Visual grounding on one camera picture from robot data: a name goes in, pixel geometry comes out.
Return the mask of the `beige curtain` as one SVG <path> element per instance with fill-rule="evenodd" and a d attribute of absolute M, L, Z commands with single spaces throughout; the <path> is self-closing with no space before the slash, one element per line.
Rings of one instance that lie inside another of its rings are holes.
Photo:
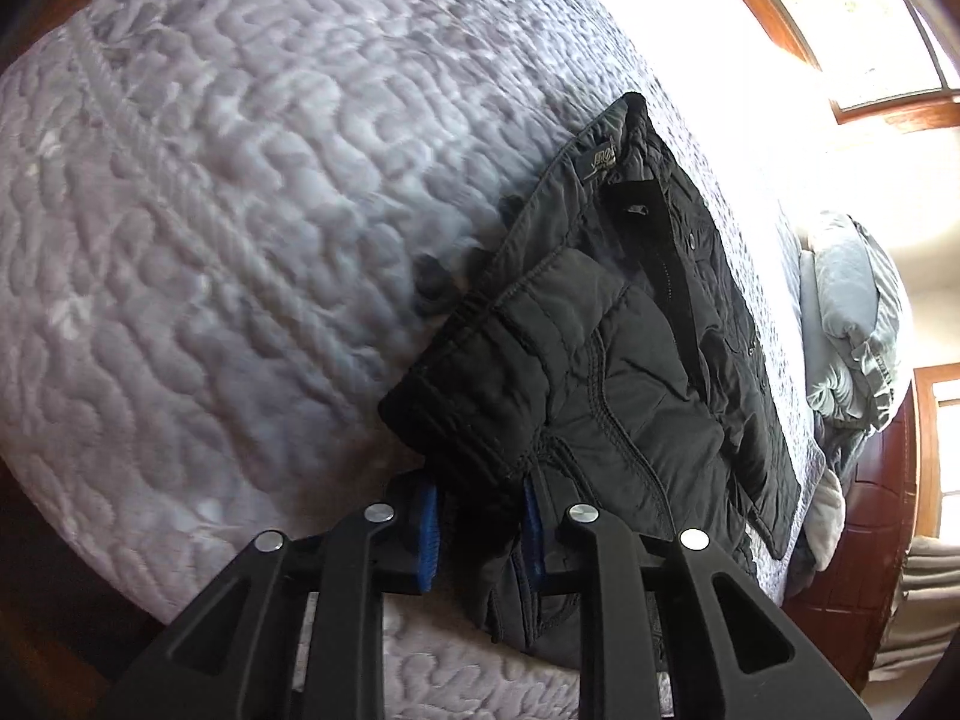
<path fill-rule="evenodd" d="M 892 612 L 869 679 L 892 681 L 911 668 L 932 665 L 958 629 L 960 551 L 957 544 L 917 536 L 910 543 Z"/>

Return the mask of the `grey quilted bedspread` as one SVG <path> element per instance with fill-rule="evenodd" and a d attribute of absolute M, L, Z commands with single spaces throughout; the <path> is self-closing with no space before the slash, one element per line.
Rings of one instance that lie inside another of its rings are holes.
<path fill-rule="evenodd" d="M 322 532 L 407 454 L 377 404 L 501 203 L 643 95 L 755 319 L 799 525 L 822 455 L 797 244 L 719 183 L 599 0 L 93 0 L 2 78 L 2 457 L 67 548 L 5 559 L 117 681 L 252 536 Z"/>

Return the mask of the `black quilted pants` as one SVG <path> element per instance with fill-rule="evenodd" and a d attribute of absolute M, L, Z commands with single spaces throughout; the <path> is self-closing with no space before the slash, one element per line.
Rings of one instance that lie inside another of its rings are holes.
<path fill-rule="evenodd" d="M 692 179 L 625 94 L 556 154 L 379 414 L 438 483 L 441 551 L 491 639 L 576 668 L 574 595 L 535 583 L 573 502 L 788 554 L 800 488 L 760 335 Z"/>

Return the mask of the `wood framed window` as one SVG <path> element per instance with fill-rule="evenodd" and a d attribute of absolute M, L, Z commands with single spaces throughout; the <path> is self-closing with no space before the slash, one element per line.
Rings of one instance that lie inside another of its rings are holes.
<path fill-rule="evenodd" d="M 939 401 L 934 387 L 942 382 L 957 382 L 958 362 L 939 366 L 918 367 L 914 371 L 913 390 L 916 400 L 918 429 L 918 486 L 916 486 L 916 536 L 939 535 L 940 528 L 940 447 Z"/>
<path fill-rule="evenodd" d="M 958 125 L 958 64 L 911 0 L 742 0 L 778 47 L 822 73 L 839 124 Z"/>

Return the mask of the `dark wooden headboard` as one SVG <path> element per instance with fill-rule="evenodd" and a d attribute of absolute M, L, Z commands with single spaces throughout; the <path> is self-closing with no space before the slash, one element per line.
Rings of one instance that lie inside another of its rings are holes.
<path fill-rule="evenodd" d="M 784 601 L 786 614 L 855 691 L 866 686 L 892 614 L 913 538 L 916 488 L 918 427 L 914 397 L 908 395 L 890 426 L 867 440 L 830 566 Z"/>

